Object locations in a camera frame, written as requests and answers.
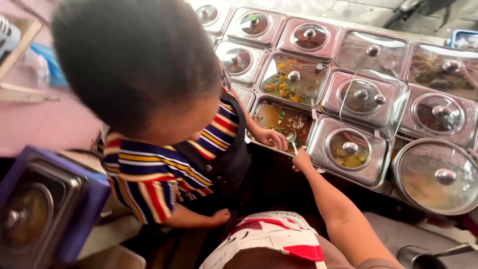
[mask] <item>black apron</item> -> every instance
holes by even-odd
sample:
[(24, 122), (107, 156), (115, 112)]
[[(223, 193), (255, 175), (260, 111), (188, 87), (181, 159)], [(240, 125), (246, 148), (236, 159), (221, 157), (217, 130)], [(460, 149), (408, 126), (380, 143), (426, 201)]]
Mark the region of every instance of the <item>black apron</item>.
[(222, 152), (220, 156), (207, 160), (188, 141), (180, 142), (172, 147), (181, 153), (192, 166), (220, 190), (223, 196), (233, 195), (241, 184), (246, 172), (250, 168), (251, 160), (244, 141), (246, 134), (246, 115), (239, 102), (230, 94), (223, 92), (221, 101), (230, 103), (239, 117), (238, 132), (231, 146)]

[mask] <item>striped shirt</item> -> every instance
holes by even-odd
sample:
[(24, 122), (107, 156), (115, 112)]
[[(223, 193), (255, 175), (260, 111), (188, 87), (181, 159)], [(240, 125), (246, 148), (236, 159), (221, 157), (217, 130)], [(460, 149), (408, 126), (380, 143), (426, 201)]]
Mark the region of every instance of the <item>striped shirt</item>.
[[(223, 70), (223, 89), (230, 90), (230, 77)], [(198, 140), (188, 141), (208, 160), (232, 144), (239, 117), (234, 107), (220, 101), (214, 120)], [(176, 202), (195, 200), (213, 193), (215, 186), (171, 146), (154, 146), (119, 133), (106, 137), (103, 165), (113, 195), (131, 209), (141, 223), (167, 220)]]

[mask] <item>food buffet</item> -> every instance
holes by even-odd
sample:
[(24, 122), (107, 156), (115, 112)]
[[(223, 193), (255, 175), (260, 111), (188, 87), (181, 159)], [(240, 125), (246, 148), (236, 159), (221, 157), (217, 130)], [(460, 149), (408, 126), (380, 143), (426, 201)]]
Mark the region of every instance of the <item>food buffet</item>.
[[(404, 200), (426, 212), (478, 205), (478, 53), (226, 3), (192, 6), (253, 119), (294, 129), (317, 168), (375, 192), (393, 175)], [(289, 146), (268, 148), (293, 157)]]

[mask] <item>blue plastic basket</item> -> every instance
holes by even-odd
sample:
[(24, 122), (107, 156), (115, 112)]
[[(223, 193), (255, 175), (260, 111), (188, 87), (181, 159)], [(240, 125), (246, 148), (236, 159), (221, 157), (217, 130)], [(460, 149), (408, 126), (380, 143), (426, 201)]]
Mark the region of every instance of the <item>blue plastic basket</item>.
[(454, 47), (455, 47), (455, 42), (456, 42), (458, 39), (467, 38), (467, 37), (470, 36), (470, 35), (476, 35), (476, 34), (478, 34), (477, 31), (454, 30), (453, 33), (451, 34), (450, 42), (448, 42), (448, 44), (446, 44), (446, 45), (447, 45), (448, 47), (454, 48)]

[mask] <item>pink wall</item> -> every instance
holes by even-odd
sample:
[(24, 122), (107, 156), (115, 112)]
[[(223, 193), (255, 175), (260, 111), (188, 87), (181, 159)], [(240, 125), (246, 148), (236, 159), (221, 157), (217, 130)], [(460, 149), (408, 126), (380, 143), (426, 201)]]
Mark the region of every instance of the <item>pink wall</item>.
[[(49, 18), (54, 9), (49, 0), (23, 0), (43, 17)], [(22, 18), (31, 16), (9, 0), (0, 0), (0, 13)], [(36, 42), (51, 45), (50, 30), (44, 27)], [(17, 66), (2, 82), (34, 87), (31, 70)], [(11, 103), (0, 101), (0, 157), (14, 157), (25, 145), (49, 149), (90, 149), (101, 123), (67, 89), (38, 89), (60, 101), (43, 103)]]

